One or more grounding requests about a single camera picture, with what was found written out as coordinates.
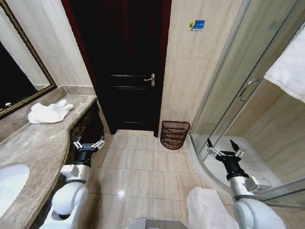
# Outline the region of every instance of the wicker basket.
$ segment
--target wicker basket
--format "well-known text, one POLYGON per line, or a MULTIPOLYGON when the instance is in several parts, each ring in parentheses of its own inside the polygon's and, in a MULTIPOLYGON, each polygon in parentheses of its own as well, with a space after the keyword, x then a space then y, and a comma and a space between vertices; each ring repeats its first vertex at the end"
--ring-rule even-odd
POLYGON ((190 129, 188 122, 162 121, 160 141, 168 149, 180 149, 190 129))

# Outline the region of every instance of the shower door handle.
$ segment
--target shower door handle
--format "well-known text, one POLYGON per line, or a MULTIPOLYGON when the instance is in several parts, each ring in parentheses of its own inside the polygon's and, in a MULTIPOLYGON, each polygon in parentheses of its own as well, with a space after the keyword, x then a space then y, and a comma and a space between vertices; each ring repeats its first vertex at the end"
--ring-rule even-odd
POLYGON ((242 101, 242 102, 247 101, 247 99, 243 99, 243 98, 242 98, 242 95, 244 94, 244 92, 247 90, 247 88, 248 88, 252 83, 254 83, 254 82, 259 82, 260 80, 261 80, 260 78, 250 80, 250 81, 247 83, 247 85, 243 88, 243 90, 242 90, 242 92, 240 93, 238 99, 239 99, 240 101, 242 101))

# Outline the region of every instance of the folded towel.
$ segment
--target folded towel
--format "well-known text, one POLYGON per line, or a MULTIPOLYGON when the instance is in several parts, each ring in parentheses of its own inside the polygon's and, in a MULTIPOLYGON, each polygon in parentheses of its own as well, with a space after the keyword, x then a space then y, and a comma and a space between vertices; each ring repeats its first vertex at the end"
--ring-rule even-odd
POLYGON ((33 124, 61 122, 72 108, 73 105, 65 99, 49 106, 37 103, 31 107, 28 120, 33 124))
POLYGON ((266 72, 265 79, 305 103, 305 28, 266 72))
POLYGON ((213 189, 193 188, 186 198, 189 223, 197 229, 238 229, 213 189))

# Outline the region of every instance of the white sink basin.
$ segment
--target white sink basin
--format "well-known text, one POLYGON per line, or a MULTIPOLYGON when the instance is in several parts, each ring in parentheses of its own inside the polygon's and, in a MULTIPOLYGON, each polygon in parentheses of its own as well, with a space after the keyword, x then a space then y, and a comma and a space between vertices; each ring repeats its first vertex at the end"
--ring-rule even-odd
POLYGON ((23 164, 0 168, 0 218, 19 195, 29 173, 29 167, 23 164))

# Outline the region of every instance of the vanity counter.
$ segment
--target vanity counter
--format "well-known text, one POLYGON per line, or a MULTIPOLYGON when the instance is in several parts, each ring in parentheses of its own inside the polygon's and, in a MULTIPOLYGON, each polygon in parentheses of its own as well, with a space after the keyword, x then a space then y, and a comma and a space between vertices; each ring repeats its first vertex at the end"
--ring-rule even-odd
POLYGON ((69 132, 96 101, 94 95, 64 97, 73 109, 62 122, 27 123, 0 144, 0 167, 26 164, 28 180, 0 218, 1 228, 29 228, 58 181, 69 151, 69 132))

